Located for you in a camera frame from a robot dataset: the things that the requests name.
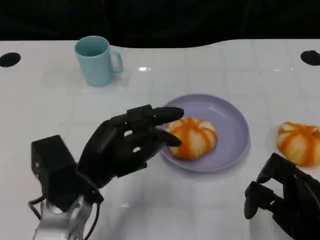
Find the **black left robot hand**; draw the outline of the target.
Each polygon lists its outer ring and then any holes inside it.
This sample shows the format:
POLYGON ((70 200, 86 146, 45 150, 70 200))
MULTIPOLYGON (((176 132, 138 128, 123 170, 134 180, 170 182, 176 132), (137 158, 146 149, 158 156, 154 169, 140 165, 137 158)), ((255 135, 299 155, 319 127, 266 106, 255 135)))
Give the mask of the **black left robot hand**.
POLYGON ((147 167, 147 161, 164 146, 179 147, 182 141, 159 127, 184 116, 180 107, 144 105, 104 121, 86 143, 77 170, 97 188, 112 178, 147 167))

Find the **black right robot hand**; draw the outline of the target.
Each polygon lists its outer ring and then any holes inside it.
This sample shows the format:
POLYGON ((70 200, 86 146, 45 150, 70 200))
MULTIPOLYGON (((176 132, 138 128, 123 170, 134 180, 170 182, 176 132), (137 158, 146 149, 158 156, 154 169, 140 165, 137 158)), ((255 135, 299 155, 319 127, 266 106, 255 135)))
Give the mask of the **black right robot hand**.
POLYGON ((294 240, 320 238, 320 182, 279 154, 272 153, 244 195, 246 219, 268 210, 294 240))

